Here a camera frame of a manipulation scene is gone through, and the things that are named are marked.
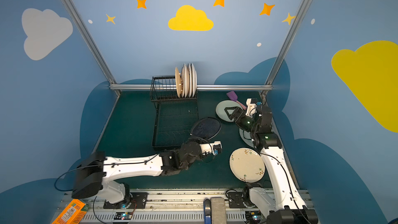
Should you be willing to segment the dark blue plate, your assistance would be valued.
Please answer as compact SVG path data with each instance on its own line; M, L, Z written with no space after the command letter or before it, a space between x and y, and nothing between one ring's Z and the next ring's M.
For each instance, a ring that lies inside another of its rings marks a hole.
M220 132L221 127L221 121L217 118L205 117L194 123L190 134L196 138L210 140Z

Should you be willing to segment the green rim lettered plate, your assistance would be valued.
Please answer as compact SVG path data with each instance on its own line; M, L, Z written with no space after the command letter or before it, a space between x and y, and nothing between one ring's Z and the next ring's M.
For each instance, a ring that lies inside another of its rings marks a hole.
M191 66L192 66L192 80L193 80L193 96L196 96L196 94L197 94L197 72L196 72L196 69L195 69L195 67L194 67L194 65L193 64L191 64Z

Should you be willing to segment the black wire dish rack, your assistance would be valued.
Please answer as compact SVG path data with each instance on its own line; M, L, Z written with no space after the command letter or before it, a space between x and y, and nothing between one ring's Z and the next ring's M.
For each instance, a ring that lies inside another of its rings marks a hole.
M156 109L153 149L175 149L187 142L199 120L197 97L179 97L175 77L158 76L152 78L150 99Z

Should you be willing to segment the orange sunburst plate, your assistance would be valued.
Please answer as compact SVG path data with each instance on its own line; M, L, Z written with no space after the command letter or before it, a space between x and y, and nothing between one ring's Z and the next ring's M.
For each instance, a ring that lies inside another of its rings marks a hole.
M189 97L193 96L193 72L192 72L192 64L188 64L189 71Z
M181 97L185 98L185 64L181 68Z

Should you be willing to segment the yellow woven round mat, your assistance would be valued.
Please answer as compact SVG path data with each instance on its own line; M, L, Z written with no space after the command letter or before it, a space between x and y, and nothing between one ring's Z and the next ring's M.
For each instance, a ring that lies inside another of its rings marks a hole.
M175 84L176 84L177 96L181 98L181 92L182 92L181 76L177 67L175 68Z

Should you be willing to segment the white cloud emblem plate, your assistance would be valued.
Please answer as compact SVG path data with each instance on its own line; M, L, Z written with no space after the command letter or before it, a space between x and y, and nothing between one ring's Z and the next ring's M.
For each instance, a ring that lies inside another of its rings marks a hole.
M189 69L186 64L184 64L184 97L188 98L190 92L190 75Z

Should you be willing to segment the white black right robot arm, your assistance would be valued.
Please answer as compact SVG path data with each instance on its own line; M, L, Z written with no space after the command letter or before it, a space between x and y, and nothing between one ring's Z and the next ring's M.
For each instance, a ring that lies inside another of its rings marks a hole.
M265 217L267 224L316 224L317 213L309 209L294 185L286 165L282 142L272 131L272 111L257 104L244 112L240 107L226 107L230 120L247 132L259 153L272 184L274 197L263 188L248 186L244 198Z

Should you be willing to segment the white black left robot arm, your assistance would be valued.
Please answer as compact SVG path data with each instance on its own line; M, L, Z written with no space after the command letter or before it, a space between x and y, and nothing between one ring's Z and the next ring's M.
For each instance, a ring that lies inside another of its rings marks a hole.
M187 170L209 152L197 142L188 142L181 148L140 158L107 157L103 151L95 152L77 167L72 189L73 199L99 196L110 204L130 200L128 185L118 179L140 176L171 176Z

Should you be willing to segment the pale green flower plate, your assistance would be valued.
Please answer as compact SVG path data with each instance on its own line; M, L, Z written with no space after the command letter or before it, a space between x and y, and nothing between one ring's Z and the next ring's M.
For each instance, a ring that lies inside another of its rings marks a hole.
M225 117L224 108L225 107L230 107L230 106L238 106L238 107L240 107L242 109L242 107L238 103L236 103L234 101L231 101L231 100L221 101L216 106L216 114L221 120L224 120L224 117Z

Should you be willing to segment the purple pink spatula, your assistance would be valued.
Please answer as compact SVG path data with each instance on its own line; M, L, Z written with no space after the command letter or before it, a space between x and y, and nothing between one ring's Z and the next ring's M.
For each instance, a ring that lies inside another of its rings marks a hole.
M228 92L228 93L227 93L227 97L228 97L231 101L234 101L234 102L238 103L238 104L242 107L243 110L246 110L246 109L247 109L247 107L246 107L243 103L241 103L241 102L238 100L238 96L237 96L237 94L235 93L235 91L230 91L230 92Z

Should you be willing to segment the pale green plain plate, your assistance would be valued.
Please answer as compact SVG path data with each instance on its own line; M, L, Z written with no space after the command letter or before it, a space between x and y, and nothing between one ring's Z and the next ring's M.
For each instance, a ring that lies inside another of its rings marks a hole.
M244 141L244 143L252 148L254 148L253 141L250 137L250 133L247 131L244 131L243 129L239 129L239 135L240 138Z

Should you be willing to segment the cream floral sprig plate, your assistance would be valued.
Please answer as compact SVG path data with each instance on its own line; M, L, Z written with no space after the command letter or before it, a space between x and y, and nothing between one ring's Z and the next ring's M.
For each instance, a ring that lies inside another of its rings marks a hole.
M236 178L245 183L260 181L265 174L261 156L250 148L239 148L230 155L230 169Z

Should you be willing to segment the orange cardboard box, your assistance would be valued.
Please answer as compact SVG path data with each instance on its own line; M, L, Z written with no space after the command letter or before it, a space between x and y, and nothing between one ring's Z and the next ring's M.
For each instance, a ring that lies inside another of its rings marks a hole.
M88 204L80 200L73 199L61 214L57 216L52 224L79 224L88 210Z

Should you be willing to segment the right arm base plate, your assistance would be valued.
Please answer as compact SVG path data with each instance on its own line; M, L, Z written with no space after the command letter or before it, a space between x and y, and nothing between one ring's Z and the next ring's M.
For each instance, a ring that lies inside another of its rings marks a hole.
M228 190L226 192L229 208L251 208L252 205L246 201L245 195L241 191Z

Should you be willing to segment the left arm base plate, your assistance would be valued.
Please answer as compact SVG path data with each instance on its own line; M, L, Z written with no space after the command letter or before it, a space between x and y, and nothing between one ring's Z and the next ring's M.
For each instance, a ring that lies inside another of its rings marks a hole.
M108 201L105 201L103 208L104 209L144 209L146 207L146 202L148 198L147 192L131 192L125 194L125 198L115 204L111 204Z

